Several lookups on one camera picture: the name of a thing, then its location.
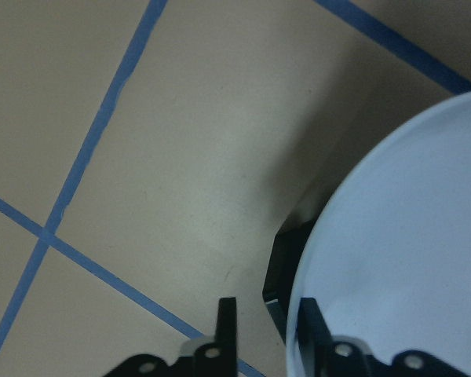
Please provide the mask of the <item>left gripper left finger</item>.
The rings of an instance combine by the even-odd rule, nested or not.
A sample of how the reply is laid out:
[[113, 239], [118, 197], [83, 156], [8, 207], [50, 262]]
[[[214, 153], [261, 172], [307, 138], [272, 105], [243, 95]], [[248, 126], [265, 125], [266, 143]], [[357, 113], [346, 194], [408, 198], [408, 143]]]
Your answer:
[[194, 376], [236, 376], [236, 298], [221, 298], [213, 339], [193, 356]]

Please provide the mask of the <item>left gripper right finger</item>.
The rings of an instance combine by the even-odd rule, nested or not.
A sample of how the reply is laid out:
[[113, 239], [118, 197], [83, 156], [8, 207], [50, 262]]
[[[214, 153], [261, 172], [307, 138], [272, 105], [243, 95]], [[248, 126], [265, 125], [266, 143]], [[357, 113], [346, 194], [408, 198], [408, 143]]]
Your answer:
[[307, 376], [371, 376], [370, 353], [359, 339], [332, 335], [314, 298], [302, 298], [298, 345]]

